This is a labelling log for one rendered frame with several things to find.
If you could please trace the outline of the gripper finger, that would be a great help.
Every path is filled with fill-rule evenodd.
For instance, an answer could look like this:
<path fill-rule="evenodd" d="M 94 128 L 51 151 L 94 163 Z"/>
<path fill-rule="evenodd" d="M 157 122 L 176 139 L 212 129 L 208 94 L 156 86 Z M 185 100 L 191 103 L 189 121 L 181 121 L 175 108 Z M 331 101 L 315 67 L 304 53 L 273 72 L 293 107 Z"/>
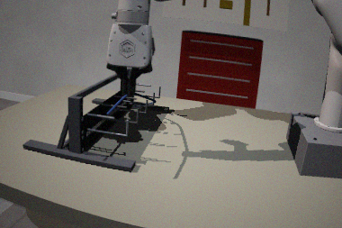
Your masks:
<path fill-rule="evenodd" d="M 128 90 L 128 76 L 127 76 L 127 68 L 124 67 L 116 67 L 116 66 L 111 66 L 109 64 L 107 64 L 107 68 L 115 71 L 116 74 L 119 76 L 120 80 L 121 80 L 121 92 L 122 92 L 122 96 L 125 96 L 127 94 L 127 90 Z"/>
<path fill-rule="evenodd" d="M 149 73 L 153 70 L 151 61 L 149 62 L 147 67 L 141 68 L 138 71 L 137 70 L 138 68 L 131 69 L 130 80 L 128 80 L 127 97 L 133 96 L 136 91 L 136 78 L 138 78 L 141 74 Z"/>

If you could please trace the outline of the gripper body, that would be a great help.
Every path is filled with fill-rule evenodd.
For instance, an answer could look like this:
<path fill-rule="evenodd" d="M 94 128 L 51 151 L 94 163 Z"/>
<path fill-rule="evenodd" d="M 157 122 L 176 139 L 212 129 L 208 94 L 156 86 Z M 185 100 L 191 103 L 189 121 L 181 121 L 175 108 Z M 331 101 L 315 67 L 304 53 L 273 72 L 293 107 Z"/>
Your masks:
<path fill-rule="evenodd" d="M 107 63 L 116 67 L 145 68 L 150 61 L 152 61 L 151 25 L 114 23 L 108 44 Z"/>

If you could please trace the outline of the black metal rack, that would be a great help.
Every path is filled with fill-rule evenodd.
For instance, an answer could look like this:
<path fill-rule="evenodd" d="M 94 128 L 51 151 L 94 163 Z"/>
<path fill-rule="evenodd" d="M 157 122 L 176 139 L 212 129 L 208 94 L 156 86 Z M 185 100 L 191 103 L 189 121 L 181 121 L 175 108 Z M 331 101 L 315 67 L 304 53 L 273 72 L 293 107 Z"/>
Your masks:
<path fill-rule="evenodd" d="M 129 123 L 139 124 L 140 113 L 146 114 L 148 110 L 168 113 L 169 107 L 157 106 L 154 105 L 154 102 L 153 104 L 149 104 L 148 100 L 146 100 L 146 103 L 134 102 L 134 99 L 136 100 L 137 98 L 134 98 L 135 95 L 133 95 L 126 97 L 116 106 L 110 115 L 107 115 L 107 112 L 112 106 L 123 97 L 120 90 L 108 99 L 95 98 L 92 100 L 92 103 L 99 105 L 83 115 L 83 97 L 113 82 L 117 78 L 119 78 L 117 74 L 114 74 L 68 98 L 68 115 L 58 145 L 29 140 L 23 144 L 23 147 L 66 159 L 78 160 L 113 169 L 132 171 L 136 160 L 126 160 L 87 151 L 106 133 L 128 137 Z M 138 109 L 138 112 L 131 110 L 131 108 Z M 146 110 L 146 112 L 140 112 L 140 109 Z M 126 115 L 125 111 L 127 111 L 126 113 L 137 113 L 137 122 L 120 120 Z M 117 122 L 126 123 L 126 134 L 108 132 Z M 67 133 L 68 139 L 65 141 Z"/>

